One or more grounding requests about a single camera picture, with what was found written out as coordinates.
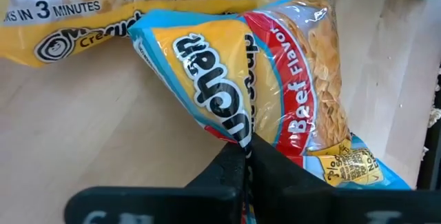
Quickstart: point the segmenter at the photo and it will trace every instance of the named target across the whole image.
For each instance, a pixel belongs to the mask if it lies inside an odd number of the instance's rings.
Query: wooden surface
[[[410,185],[441,58],[440,8],[338,0],[350,127]],[[0,223],[61,223],[68,198],[93,185],[184,186],[223,144],[127,39],[40,70],[0,60]]]

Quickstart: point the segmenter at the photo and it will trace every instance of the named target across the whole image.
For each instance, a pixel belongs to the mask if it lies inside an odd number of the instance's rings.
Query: beef flavor noodle package
[[[0,57],[39,67],[110,37],[127,36],[155,8],[207,14],[242,12],[257,0],[0,0]]]
[[[349,131],[331,0],[282,0],[242,14],[154,10],[135,50],[208,132],[252,133],[335,187],[409,189]]]

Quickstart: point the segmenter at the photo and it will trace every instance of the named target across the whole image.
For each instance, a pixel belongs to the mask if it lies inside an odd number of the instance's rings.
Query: cartoon face logo
[[[42,40],[35,48],[35,54],[42,62],[50,63],[69,56],[74,50],[74,41],[62,32]]]

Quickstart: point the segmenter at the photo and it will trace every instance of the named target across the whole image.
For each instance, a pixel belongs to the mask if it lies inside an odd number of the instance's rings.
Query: plastic packaging
[[[227,16],[154,10],[129,34],[194,118],[247,156],[255,132],[330,185],[408,188],[349,132],[331,0]]]
[[[155,8],[207,14],[242,12],[257,0],[0,0],[0,57],[42,66],[127,29]]]

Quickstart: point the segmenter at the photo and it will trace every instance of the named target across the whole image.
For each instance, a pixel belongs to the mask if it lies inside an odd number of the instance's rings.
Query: instant noodle package
[[[256,133],[332,186],[408,189],[349,131],[332,0],[224,16],[153,10],[129,34],[196,121],[247,156]]]
[[[0,57],[39,67],[127,36],[155,8],[207,14],[242,12],[256,0],[0,0]]]

